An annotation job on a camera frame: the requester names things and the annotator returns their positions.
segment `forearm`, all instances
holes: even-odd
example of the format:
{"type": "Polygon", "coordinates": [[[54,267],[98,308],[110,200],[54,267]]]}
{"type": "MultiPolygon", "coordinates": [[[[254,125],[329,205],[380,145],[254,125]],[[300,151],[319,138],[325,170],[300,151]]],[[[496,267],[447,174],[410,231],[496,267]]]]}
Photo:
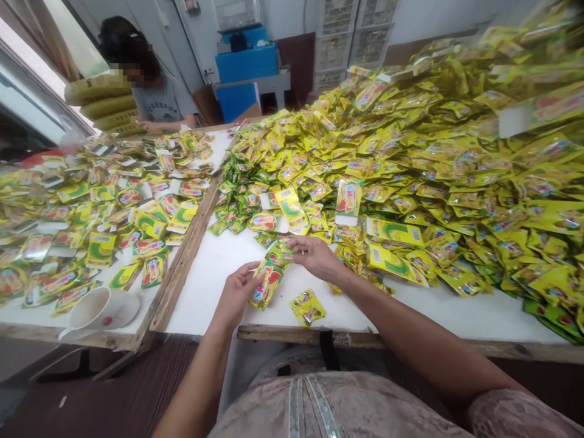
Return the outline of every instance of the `forearm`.
{"type": "Polygon", "coordinates": [[[212,321],[154,436],[206,437],[215,422],[233,329],[212,321]]]}
{"type": "Polygon", "coordinates": [[[470,403],[492,389],[527,392],[483,354],[421,313],[380,293],[348,269],[337,286],[371,320],[384,342],[441,395],[470,403]]]}

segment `dark hair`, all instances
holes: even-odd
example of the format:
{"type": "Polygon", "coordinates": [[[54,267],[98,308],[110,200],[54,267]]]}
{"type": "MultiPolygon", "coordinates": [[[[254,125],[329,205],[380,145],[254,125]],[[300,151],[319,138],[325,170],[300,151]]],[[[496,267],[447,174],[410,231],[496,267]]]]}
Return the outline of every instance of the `dark hair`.
{"type": "Polygon", "coordinates": [[[109,64],[136,64],[146,83],[161,74],[160,64],[142,32],[121,16],[106,18],[99,34],[99,49],[109,64]]]}

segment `stacked yellow sack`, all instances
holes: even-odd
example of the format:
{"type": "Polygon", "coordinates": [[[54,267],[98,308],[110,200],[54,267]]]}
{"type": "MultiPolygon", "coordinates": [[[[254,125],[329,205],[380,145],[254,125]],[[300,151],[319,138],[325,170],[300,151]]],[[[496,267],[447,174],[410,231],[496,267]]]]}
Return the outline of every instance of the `stacked yellow sack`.
{"type": "Polygon", "coordinates": [[[82,105],[80,112],[93,127],[128,136],[142,132],[132,118],[138,116],[130,82],[117,70],[72,82],[65,87],[65,102],[82,105]]]}

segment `floor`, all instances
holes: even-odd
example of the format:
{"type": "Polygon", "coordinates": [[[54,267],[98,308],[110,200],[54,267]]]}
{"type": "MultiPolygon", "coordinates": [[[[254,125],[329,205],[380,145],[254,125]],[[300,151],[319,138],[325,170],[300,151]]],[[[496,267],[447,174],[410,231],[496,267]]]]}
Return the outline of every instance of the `floor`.
{"type": "MultiPolygon", "coordinates": [[[[0,427],[0,438],[149,436],[187,370],[196,347],[197,343],[189,337],[172,336],[110,380],[33,384],[14,415],[0,427]]],[[[278,342],[234,340],[220,413],[245,391],[258,369],[284,348],[286,345],[278,342]]],[[[110,352],[92,349],[91,368],[103,369],[114,359],[110,352]]],[[[78,355],[73,355],[51,372],[73,370],[76,360],[78,355]]],[[[584,392],[584,379],[580,378],[583,367],[495,362],[544,402],[584,423],[580,403],[584,392]]],[[[34,374],[32,368],[0,383],[0,397],[2,391],[25,388],[28,377],[34,374]]]]}

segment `black strap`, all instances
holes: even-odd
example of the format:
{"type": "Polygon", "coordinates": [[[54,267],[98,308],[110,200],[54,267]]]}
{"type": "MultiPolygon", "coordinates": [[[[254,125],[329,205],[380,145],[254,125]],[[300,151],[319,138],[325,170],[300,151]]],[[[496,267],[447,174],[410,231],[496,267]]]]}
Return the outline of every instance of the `black strap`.
{"type": "Polygon", "coordinates": [[[335,345],[333,343],[333,331],[324,330],[321,332],[321,353],[324,365],[328,371],[340,371],[339,358],[336,356],[335,345]]]}
{"type": "Polygon", "coordinates": [[[292,373],[292,368],[290,367],[290,364],[278,368],[278,377],[287,376],[290,375],[290,373],[292,373]]]}

